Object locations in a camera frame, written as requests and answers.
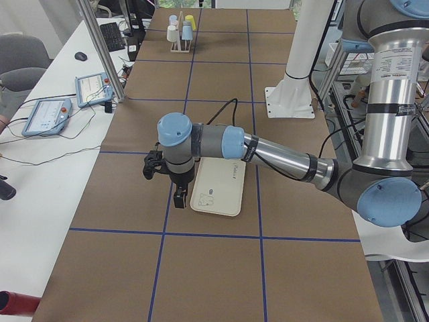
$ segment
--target white desk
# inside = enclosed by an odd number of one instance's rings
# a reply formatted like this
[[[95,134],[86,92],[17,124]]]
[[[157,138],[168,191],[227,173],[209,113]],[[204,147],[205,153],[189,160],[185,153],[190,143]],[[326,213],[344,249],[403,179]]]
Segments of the white desk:
[[[100,19],[99,23],[118,20],[121,19]],[[88,60],[75,60],[77,51],[84,52]],[[112,52],[111,57],[117,70],[123,64],[119,57],[128,60],[126,50]],[[75,93],[76,76],[102,71],[82,21],[27,99]],[[73,112],[78,111],[76,98],[72,102]],[[28,117],[33,106],[34,102],[24,105],[14,119]],[[1,144],[0,153],[8,158],[38,163],[98,146],[113,114],[105,113],[101,106],[95,106],[94,110],[96,115],[91,124],[74,140],[31,138]],[[91,109],[83,109],[69,120],[62,135],[75,136],[92,114]],[[16,122],[11,128],[21,135],[23,125]],[[0,142],[10,140],[16,138],[5,129]],[[98,150],[81,152],[41,166],[24,166],[0,159],[0,174],[9,177],[7,182],[17,190],[11,200],[0,200],[0,290],[39,297],[43,294],[98,153]],[[29,318],[0,315],[0,321],[29,321]]]

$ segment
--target blue tablet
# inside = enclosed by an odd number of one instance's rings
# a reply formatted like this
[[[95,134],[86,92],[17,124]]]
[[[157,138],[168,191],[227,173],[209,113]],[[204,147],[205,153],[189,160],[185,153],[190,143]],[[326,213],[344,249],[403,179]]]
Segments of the blue tablet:
[[[105,72],[76,77],[76,98],[80,108],[111,101],[113,87]]]
[[[60,133],[72,111],[70,99],[40,99],[36,101],[22,130],[23,136],[51,136]]]

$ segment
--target computer mouse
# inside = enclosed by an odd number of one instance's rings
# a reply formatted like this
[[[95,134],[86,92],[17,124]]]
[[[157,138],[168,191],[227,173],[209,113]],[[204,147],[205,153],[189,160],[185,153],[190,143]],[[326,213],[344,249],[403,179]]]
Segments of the computer mouse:
[[[74,57],[75,57],[77,60],[80,60],[80,61],[82,61],[82,62],[84,62],[85,60],[87,60],[87,59],[88,59],[88,56],[87,56],[86,54],[84,54],[83,52],[77,52],[77,53],[75,53],[75,54],[74,54]]]

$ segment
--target blue joint cap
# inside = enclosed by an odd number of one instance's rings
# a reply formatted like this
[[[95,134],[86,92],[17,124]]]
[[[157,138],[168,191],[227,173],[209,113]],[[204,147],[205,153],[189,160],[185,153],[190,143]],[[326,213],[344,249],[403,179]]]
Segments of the blue joint cap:
[[[192,123],[185,114],[169,113],[158,121],[158,141],[163,146],[177,146],[192,131]]]
[[[390,0],[400,13],[415,19],[429,19],[428,0]]]
[[[357,212],[377,226],[395,227],[413,218],[421,204],[422,194],[410,179],[386,178],[363,192]]]
[[[240,159],[243,157],[244,129],[227,126],[222,136],[222,155],[225,159]]]
[[[368,42],[360,42],[343,38],[343,51],[360,54],[374,52],[374,48]]]

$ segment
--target black keyboard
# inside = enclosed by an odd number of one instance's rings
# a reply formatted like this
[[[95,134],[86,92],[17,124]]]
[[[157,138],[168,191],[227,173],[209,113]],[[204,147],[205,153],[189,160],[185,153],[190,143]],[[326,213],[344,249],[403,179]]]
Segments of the black keyboard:
[[[107,49],[110,52],[125,48],[121,31],[115,22],[100,25],[101,34],[106,41]]]

